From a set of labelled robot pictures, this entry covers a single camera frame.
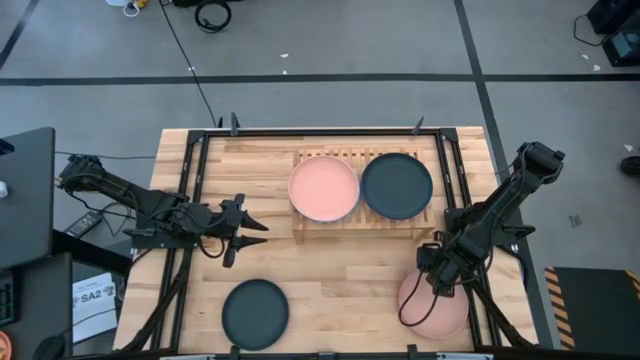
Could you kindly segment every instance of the wooden dish rack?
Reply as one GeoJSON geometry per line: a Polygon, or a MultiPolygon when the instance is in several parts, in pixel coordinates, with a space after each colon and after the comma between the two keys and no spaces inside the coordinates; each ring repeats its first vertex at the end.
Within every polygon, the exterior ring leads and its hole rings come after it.
{"type": "MultiPolygon", "coordinates": [[[[294,154],[293,167],[300,162],[315,156],[337,157],[351,166],[358,176],[362,177],[362,172],[367,165],[378,156],[388,153],[404,153],[412,156],[424,164],[421,153],[422,149],[415,148],[319,148],[306,149],[294,154]]],[[[306,218],[300,214],[293,205],[292,231],[293,237],[298,244],[304,243],[305,239],[318,238],[345,238],[345,237],[366,237],[366,238],[412,238],[421,241],[429,236],[435,229],[436,224],[431,211],[431,204],[420,214],[411,219],[392,220],[378,215],[366,203],[364,198],[360,198],[356,207],[344,218],[334,222],[317,222],[306,218]]]]}

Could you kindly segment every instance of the yellow and black hazard tape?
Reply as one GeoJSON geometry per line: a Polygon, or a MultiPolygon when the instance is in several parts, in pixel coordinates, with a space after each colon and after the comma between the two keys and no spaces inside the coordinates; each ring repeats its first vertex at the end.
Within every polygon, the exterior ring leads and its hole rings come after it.
{"type": "Polygon", "coordinates": [[[552,267],[547,267],[544,269],[544,278],[547,281],[547,288],[549,289],[549,296],[551,297],[551,307],[553,307],[553,314],[556,318],[558,334],[560,334],[560,345],[564,350],[573,350],[576,344],[573,341],[573,336],[571,335],[569,315],[565,308],[558,275],[552,267]]]}
{"type": "Polygon", "coordinates": [[[640,277],[636,275],[633,271],[626,271],[627,275],[631,278],[631,282],[633,282],[633,287],[636,288],[636,292],[638,293],[638,300],[640,300],[640,277]]]}

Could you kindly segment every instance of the pink bowl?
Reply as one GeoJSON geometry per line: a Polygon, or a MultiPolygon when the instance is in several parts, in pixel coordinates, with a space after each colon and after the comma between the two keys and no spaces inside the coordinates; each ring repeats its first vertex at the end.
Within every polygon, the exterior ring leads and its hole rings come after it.
{"type": "Polygon", "coordinates": [[[309,158],[289,177],[289,199],[304,216],[315,221],[336,221],[353,210],[360,197],[355,172],[330,156],[309,158]]]}
{"type": "MultiPolygon", "coordinates": [[[[420,271],[414,270],[400,286],[398,309],[416,286],[418,275],[420,275],[420,271]]],[[[427,282],[426,277],[426,274],[422,275],[418,289],[402,311],[402,320],[406,323],[413,324],[420,321],[433,303],[433,288],[427,282]]],[[[467,294],[462,285],[456,285],[454,297],[439,296],[431,315],[423,323],[410,329],[425,338],[445,339],[462,329],[468,314],[467,294]]]]}

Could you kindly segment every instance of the black cable bundle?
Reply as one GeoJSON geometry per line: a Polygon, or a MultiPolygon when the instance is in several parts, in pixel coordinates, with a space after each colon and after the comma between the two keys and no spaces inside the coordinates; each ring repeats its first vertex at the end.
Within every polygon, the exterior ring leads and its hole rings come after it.
{"type": "Polygon", "coordinates": [[[200,30],[206,33],[215,34],[217,32],[220,32],[222,29],[226,28],[227,25],[229,25],[229,23],[231,22],[231,8],[229,7],[229,4],[227,4],[226,0],[204,0],[204,1],[203,0],[173,0],[173,5],[177,7],[195,6],[196,7],[196,12],[195,12],[196,25],[198,25],[198,28],[200,30]],[[204,9],[208,5],[217,5],[223,8],[224,11],[227,13],[227,16],[225,20],[222,22],[222,24],[219,24],[219,25],[212,24],[209,22],[207,18],[200,16],[202,9],[204,9]]]}

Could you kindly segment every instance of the black monitor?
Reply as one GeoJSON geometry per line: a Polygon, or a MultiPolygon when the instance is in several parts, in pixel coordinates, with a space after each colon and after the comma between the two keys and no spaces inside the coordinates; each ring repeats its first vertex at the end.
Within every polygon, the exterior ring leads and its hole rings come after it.
{"type": "Polygon", "coordinates": [[[0,156],[0,271],[51,254],[55,131],[42,128],[5,137],[0,156]]]}

